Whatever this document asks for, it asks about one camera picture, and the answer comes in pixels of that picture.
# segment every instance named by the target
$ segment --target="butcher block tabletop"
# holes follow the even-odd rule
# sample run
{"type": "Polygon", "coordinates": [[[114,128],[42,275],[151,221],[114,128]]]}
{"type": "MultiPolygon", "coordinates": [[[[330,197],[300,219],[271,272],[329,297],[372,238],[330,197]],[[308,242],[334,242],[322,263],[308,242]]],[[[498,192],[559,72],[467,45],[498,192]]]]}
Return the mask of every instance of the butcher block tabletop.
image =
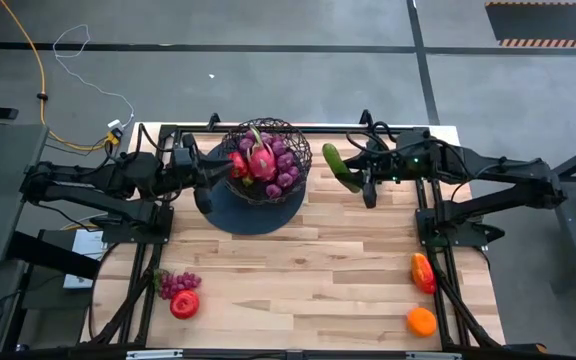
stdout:
{"type": "MultiPolygon", "coordinates": [[[[145,124],[153,138],[160,123],[145,124]]],[[[430,127],[437,138],[458,145],[454,127],[430,127]]],[[[131,150],[135,147],[135,133],[131,150]]],[[[208,153],[223,134],[196,133],[208,153]]],[[[439,350],[439,334],[418,338],[406,329],[406,314],[422,306],[435,312],[433,298],[411,280],[410,257],[423,252],[413,213],[413,182],[378,186],[377,207],[366,209],[361,194],[340,185],[321,153],[333,143],[342,158],[357,154],[344,135],[306,135],[313,153],[304,202],[290,222],[266,235],[233,235],[216,229],[197,210],[192,190],[172,203],[170,241],[161,268],[203,278],[201,306],[189,320],[177,320],[169,301],[158,297],[152,310],[148,347],[439,350]]],[[[144,141],[142,151],[153,151],[144,141]]],[[[453,186],[442,184],[444,197],[453,186]]],[[[429,204],[432,196],[427,191],[429,204]]],[[[456,201],[470,198],[464,186],[456,201]]],[[[93,329],[100,331],[126,296],[136,246],[122,244],[103,264],[93,294],[93,329]]],[[[145,256],[145,265],[150,253],[145,256]]],[[[456,248],[462,298],[481,325],[505,343],[486,261],[470,248],[456,248]]],[[[447,302],[451,336],[457,331],[447,302]]],[[[135,336],[142,302],[133,315],[135,336]]],[[[83,332],[85,339],[88,331],[83,332]]]]}

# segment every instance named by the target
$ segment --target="concrete floor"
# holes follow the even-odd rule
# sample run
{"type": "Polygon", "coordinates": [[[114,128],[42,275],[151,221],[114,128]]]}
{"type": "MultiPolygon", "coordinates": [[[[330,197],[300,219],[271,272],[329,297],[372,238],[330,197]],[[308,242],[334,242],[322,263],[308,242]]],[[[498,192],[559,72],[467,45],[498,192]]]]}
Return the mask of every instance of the concrete floor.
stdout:
{"type": "MultiPolygon", "coordinates": [[[[426,46],[496,47],[483,0],[417,0],[426,46]]],[[[35,41],[90,25],[95,42],[226,45],[411,46],[405,0],[67,0],[11,1],[35,41]]],[[[84,34],[67,40],[81,41],[84,34]]],[[[0,7],[0,41],[23,41],[0,7]]],[[[106,123],[126,119],[121,100],[96,93],[43,51],[51,128],[92,143],[106,123]]],[[[354,123],[368,108],[391,124],[428,124],[414,54],[84,52],[71,68],[124,94],[138,121],[206,121],[274,116],[299,122],[354,123]]],[[[481,154],[542,157],[555,166],[576,153],[576,56],[428,56],[442,125],[456,125],[464,146],[481,154]]],[[[29,51],[0,50],[0,106],[20,110],[17,123],[38,122],[38,70],[29,51]]],[[[44,159],[95,165],[46,149],[44,159]]],[[[499,189],[475,182],[475,196],[499,189]]],[[[70,204],[72,217],[95,212],[70,204]]],[[[576,291],[554,295],[550,281],[572,271],[554,213],[516,209],[486,217],[505,238],[490,247],[492,278],[508,343],[541,342],[576,355],[576,291]]],[[[23,231],[66,221],[27,206],[23,231]]],[[[33,344],[74,342],[77,332],[41,331],[64,316],[35,317],[33,344]]]]}

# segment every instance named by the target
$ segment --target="black wire basket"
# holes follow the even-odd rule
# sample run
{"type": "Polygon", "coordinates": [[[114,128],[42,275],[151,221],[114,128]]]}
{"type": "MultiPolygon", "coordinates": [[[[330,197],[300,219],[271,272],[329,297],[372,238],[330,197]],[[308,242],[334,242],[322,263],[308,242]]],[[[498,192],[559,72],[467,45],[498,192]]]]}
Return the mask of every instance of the black wire basket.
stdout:
{"type": "Polygon", "coordinates": [[[282,189],[281,196],[269,198],[266,195],[266,186],[272,182],[262,182],[255,179],[254,183],[245,186],[241,178],[228,177],[226,187],[235,195],[247,200],[253,205],[276,204],[286,200],[289,196],[301,191],[306,186],[308,171],[312,163],[312,152],[310,145],[304,134],[299,129],[289,123],[273,118],[262,118],[246,121],[237,128],[231,130],[221,140],[220,155],[227,156],[230,153],[239,151],[239,142],[245,137],[250,130],[250,126],[255,126],[260,132],[268,133],[272,136],[279,136],[284,145],[293,153],[294,166],[299,170],[299,176],[293,181],[288,188],[282,189]]]}

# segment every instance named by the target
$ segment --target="green cucumber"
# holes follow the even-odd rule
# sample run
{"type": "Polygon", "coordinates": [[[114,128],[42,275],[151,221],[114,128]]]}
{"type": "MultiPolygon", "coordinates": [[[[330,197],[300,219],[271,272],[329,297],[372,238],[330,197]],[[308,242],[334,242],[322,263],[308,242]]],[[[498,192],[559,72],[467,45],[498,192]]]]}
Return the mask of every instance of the green cucumber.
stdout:
{"type": "MultiPolygon", "coordinates": [[[[321,152],[324,154],[324,159],[326,159],[326,163],[330,167],[332,173],[335,174],[335,176],[341,174],[350,174],[350,170],[346,164],[344,164],[343,160],[341,160],[341,156],[339,155],[339,151],[337,151],[335,145],[330,143],[324,144],[324,146],[321,148],[321,152]]],[[[354,184],[341,180],[339,180],[339,182],[353,193],[358,193],[361,191],[361,189],[354,184]]]]}

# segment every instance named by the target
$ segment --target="orange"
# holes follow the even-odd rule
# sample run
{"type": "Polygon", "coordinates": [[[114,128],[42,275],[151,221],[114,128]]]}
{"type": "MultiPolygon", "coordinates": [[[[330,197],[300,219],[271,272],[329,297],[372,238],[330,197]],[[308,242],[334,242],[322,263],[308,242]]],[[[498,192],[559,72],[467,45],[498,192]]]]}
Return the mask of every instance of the orange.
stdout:
{"type": "Polygon", "coordinates": [[[415,308],[408,313],[408,329],[419,337],[427,337],[437,330],[435,315],[424,308],[415,308]]]}

